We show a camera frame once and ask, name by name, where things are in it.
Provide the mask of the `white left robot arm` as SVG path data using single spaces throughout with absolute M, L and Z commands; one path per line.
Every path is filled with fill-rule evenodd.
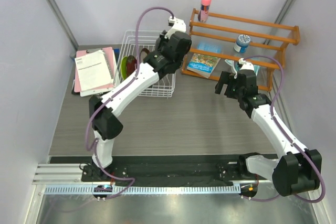
M 155 49 L 129 77 L 109 93 L 89 100 L 89 126 L 93 128 L 95 142 L 92 161 L 96 165 L 93 174 L 105 182 L 112 174 L 112 149 L 115 138 L 123 125 L 118 117 L 123 110 L 145 89 L 168 74 L 174 74 L 183 64 L 184 56 L 191 48 L 191 37 L 186 24 L 179 18 L 169 19 L 170 29 L 160 33 Z

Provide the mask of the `brown rimmed cream plate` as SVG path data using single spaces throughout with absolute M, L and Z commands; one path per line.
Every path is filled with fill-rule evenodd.
M 145 59 L 145 57 L 150 53 L 150 51 L 147 49 L 147 48 L 143 48 L 141 51 L 140 51 L 140 56 L 139 56 L 139 59 L 140 59 L 140 63 L 142 63 Z

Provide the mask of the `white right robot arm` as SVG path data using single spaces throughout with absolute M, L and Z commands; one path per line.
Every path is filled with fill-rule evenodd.
M 309 150 L 286 127 L 278 116 L 271 100 L 259 92 L 254 65 L 241 59 L 241 68 L 230 73 L 222 71 L 215 93 L 236 99 L 239 107 L 256 123 L 272 144 L 278 160 L 259 153 L 239 157 L 237 173 L 242 179 L 254 175 L 271 181 L 277 193 L 283 197 L 318 189 L 322 182 L 322 156 L 317 150 Z

